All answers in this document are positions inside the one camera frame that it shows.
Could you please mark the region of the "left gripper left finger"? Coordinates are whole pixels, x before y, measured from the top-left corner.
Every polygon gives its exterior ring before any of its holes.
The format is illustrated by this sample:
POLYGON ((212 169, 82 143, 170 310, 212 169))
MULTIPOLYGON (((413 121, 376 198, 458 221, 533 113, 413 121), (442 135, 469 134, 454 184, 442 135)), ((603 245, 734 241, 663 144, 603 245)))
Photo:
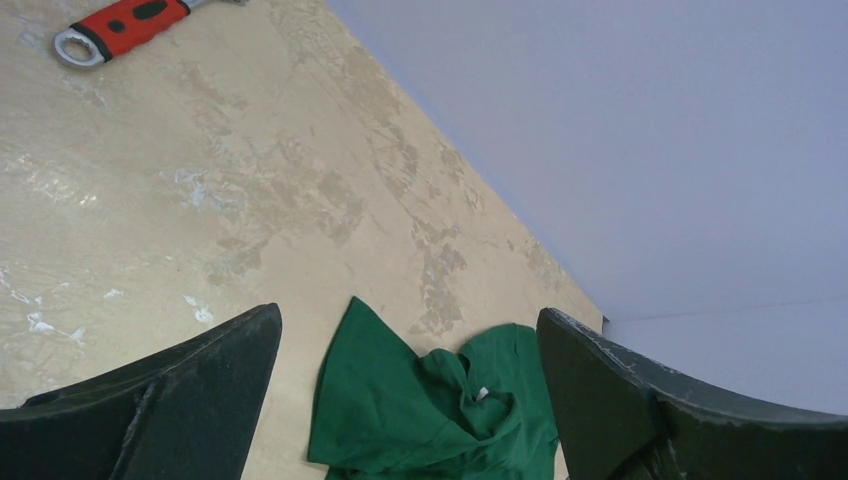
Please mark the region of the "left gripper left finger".
POLYGON ((275 304, 1 413, 5 479, 238 479, 283 332, 275 304))

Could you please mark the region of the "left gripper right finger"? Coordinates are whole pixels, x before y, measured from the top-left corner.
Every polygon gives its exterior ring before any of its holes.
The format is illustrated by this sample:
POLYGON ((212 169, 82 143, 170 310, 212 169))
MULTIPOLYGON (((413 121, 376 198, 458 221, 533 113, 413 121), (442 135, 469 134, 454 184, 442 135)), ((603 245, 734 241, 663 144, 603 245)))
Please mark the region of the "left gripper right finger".
POLYGON ((843 479, 847 419, 741 395, 554 308, 537 339, 573 479, 843 479))

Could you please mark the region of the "green t-shirt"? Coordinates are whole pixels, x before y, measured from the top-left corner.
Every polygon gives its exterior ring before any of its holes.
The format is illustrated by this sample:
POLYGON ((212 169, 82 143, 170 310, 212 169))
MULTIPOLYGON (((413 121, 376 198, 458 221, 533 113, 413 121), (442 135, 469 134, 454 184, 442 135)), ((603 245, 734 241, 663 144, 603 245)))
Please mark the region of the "green t-shirt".
POLYGON ((314 391, 330 479, 551 479, 559 438, 536 333, 507 323, 417 354, 353 298, 314 391))

